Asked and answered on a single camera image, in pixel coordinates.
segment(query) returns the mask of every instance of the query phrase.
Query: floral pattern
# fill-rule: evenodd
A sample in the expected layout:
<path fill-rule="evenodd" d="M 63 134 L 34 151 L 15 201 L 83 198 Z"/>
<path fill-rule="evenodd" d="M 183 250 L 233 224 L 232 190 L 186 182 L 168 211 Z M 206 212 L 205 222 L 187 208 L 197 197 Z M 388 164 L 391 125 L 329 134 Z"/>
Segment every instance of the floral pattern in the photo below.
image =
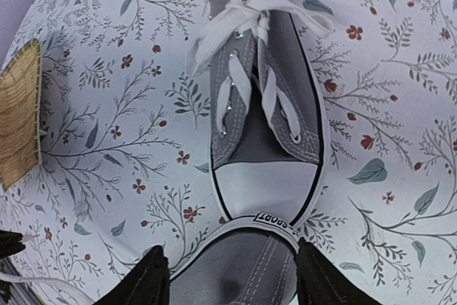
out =
<path fill-rule="evenodd" d="M 292 0 L 321 82 L 331 165 L 297 230 L 382 304 L 457 302 L 457 0 Z M 35 0 L 8 60 L 43 46 L 43 164 L 0 198 L 36 235 L 13 262 L 92 298 L 154 245 L 175 272 L 226 223 L 208 173 L 207 76 L 186 75 L 203 0 Z M 75 301 L 33 285 L 47 304 Z"/>

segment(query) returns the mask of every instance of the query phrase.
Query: metal eyelet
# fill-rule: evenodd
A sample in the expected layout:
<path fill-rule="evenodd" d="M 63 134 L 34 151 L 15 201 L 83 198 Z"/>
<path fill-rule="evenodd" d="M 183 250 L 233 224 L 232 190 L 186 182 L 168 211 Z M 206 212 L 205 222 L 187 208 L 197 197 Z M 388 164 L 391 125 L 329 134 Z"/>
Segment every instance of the metal eyelet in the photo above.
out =
<path fill-rule="evenodd" d="M 238 30 L 235 30 L 233 32 L 233 37 L 235 37 L 235 39 L 242 39 L 244 37 L 244 34 Z"/>
<path fill-rule="evenodd" d="M 230 58 L 232 59 L 233 57 L 238 57 L 239 53 L 238 50 L 234 49 L 230 52 Z"/>
<path fill-rule="evenodd" d="M 292 133 L 290 133 L 290 136 L 291 136 L 292 142 L 294 144 L 300 144 L 301 143 L 301 135 L 294 136 Z"/>
<path fill-rule="evenodd" d="M 224 127 L 224 131 L 219 132 L 219 138 L 225 139 L 226 136 L 227 136 L 227 130 L 226 130 L 226 127 Z"/>

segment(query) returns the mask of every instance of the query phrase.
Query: white rubber toe cap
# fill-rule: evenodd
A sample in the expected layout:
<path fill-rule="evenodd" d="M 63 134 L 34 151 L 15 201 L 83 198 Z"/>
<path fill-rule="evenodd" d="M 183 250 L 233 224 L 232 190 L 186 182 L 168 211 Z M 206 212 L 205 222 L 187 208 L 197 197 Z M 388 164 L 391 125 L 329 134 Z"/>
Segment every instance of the white rubber toe cap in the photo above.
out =
<path fill-rule="evenodd" d="M 303 208 L 317 168 L 304 162 L 236 163 L 219 167 L 215 174 L 222 202 L 233 218 L 267 212 L 290 222 Z"/>

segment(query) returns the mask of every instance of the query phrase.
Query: white shoelace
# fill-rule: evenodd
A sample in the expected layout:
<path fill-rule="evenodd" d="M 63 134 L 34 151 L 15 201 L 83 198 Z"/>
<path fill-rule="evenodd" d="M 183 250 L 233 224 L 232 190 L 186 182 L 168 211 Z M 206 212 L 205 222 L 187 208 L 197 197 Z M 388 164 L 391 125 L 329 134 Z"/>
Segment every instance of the white shoelace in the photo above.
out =
<path fill-rule="evenodd" d="M 229 37 L 235 34 L 242 37 L 251 30 L 258 42 L 262 40 L 268 46 L 269 11 L 279 10 L 295 14 L 309 29 L 318 36 L 328 36 L 333 31 L 329 19 L 320 15 L 310 15 L 307 10 L 288 0 L 230 0 L 226 8 L 215 16 L 201 31 L 190 49 L 187 67 L 191 76 L 207 68 L 214 55 L 223 47 Z M 262 93 L 262 108 L 268 125 L 271 123 L 276 102 L 281 105 L 281 113 L 288 122 L 294 143 L 301 141 L 301 127 L 298 115 L 287 95 L 276 85 L 276 74 L 267 66 L 266 86 Z M 238 52 L 232 51 L 228 60 L 228 76 L 222 82 L 216 101 L 216 127 L 220 134 L 226 134 L 224 117 L 231 107 L 229 104 L 231 88 L 235 86 L 241 100 L 249 110 L 251 99 L 251 79 L 243 68 Z"/>

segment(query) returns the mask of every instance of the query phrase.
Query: sneaker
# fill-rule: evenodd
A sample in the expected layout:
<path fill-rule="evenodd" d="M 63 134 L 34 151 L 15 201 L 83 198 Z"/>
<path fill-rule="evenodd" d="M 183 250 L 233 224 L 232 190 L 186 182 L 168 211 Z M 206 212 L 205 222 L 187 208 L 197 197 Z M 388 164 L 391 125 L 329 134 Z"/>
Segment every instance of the sneaker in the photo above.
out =
<path fill-rule="evenodd" d="M 265 211 L 297 224 L 320 194 L 330 146 L 294 20 L 319 36 L 331 22 L 288 0 L 207 1 L 212 20 L 188 69 L 211 65 L 210 165 L 221 209 L 229 219 Z"/>
<path fill-rule="evenodd" d="M 219 227 L 171 278 L 154 247 L 96 305 L 380 305 L 285 221 L 245 216 Z"/>

